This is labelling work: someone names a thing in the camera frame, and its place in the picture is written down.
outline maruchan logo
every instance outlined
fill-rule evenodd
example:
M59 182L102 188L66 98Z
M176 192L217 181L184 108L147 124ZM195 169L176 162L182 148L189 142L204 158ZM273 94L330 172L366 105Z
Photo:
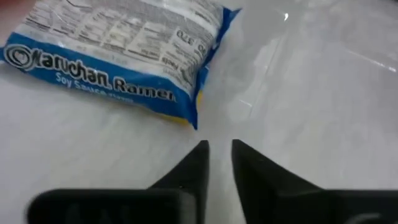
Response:
M16 68L26 71L33 68L32 50L25 45L8 45L4 50L4 58Z

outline ramen package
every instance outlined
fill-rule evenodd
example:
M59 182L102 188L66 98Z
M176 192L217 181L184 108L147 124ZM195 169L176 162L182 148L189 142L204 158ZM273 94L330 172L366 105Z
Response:
M130 0L123 8L37 1L0 59L49 83L142 105L196 129L207 65L238 11L207 0Z

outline white countertop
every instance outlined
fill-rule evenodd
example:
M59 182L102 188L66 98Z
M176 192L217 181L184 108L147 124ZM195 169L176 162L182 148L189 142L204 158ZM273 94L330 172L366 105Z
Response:
M21 223L48 189L145 188L201 139L207 223L244 223L234 138L324 188L398 189L398 4L223 3L244 9L211 64L199 131L0 65L0 222ZM0 11L3 40L13 10Z

